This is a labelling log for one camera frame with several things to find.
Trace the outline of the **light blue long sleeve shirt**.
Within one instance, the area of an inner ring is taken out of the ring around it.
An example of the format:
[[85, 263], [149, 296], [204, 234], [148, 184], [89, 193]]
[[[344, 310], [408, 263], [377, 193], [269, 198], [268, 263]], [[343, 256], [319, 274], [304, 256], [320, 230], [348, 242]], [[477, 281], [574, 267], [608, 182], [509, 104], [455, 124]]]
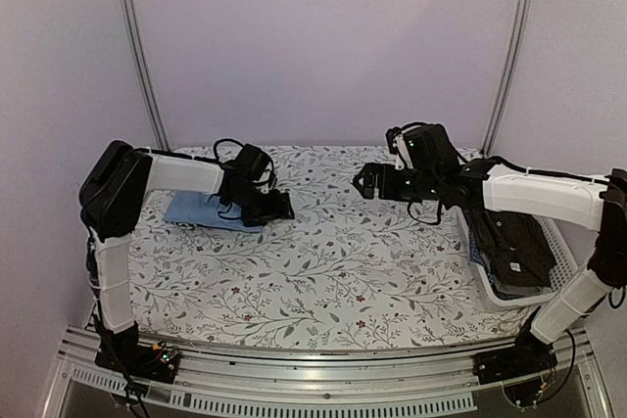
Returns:
[[247, 227], [243, 224], [240, 207], [233, 203], [222, 204], [217, 195], [197, 192], [176, 192], [165, 212], [164, 221], [244, 233], [263, 231], [262, 226]]

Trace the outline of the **red black plaid shirt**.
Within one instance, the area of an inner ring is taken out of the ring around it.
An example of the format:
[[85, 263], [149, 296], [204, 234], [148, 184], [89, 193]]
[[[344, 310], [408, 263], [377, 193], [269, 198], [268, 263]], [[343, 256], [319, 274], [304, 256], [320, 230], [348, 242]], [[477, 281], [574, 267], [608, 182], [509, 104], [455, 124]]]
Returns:
[[173, 222], [172, 224], [174, 224], [177, 227], [181, 227], [181, 228], [188, 228], [188, 229], [196, 228], [195, 224], [187, 223], [187, 222]]

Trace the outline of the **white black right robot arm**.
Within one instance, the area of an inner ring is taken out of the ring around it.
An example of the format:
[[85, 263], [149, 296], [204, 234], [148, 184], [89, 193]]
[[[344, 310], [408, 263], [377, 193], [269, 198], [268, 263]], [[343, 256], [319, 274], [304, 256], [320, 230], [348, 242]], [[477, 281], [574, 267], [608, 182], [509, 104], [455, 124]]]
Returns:
[[393, 163], [366, 163], [352, 184], [368, 200], [439, 209], [481, 210], [566, 222], [596, 236], [585, 266], [527, 321], [506, 355], [526, 375], [545, 349], [614, 290], [626, 286], [626, 172], [578, 175], [523, 167], [498, 156], [463, 157], [441, 124], [413, 122], [387, 130]]

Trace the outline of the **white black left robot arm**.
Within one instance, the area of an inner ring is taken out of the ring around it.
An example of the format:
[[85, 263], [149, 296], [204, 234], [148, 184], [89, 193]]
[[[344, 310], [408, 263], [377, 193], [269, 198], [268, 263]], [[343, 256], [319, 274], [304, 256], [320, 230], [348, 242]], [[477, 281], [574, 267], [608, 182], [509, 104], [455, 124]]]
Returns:
[[88, 234], [87, 270], [96, 298], [96, 325], [109, 358], [125, 373], [145, 365], [130, 300], [128, 255], [146, 198], [154, 191], [215, 196], [241, 209], [246, 227], [294, 218], [288, 193], [275, 187], [271, 157], [246, 144], [222, 162], [114, 140], [79, 190], [80, 219]]

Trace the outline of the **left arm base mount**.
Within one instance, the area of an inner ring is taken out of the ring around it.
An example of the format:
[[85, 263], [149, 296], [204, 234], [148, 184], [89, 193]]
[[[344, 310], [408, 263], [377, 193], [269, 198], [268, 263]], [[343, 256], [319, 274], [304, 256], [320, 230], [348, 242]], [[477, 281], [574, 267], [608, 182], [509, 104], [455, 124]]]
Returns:
[[124, 377], [137, 377], [153, 382], [172, 384], [178, 372], [180, 349], [164, 342], [142, 346], [134, 341], [106, 344], [101, 342], [95, 364], [120, 372]]

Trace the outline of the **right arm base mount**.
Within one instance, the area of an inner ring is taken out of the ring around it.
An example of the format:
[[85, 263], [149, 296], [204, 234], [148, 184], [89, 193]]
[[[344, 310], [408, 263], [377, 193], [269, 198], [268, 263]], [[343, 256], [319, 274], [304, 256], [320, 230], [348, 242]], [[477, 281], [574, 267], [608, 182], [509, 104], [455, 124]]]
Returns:
[[557, 366], [552, 345], [533, 341], [518, 342], [507, 348], [476, 353], [472, 374], [481, 385], [540, 373]]

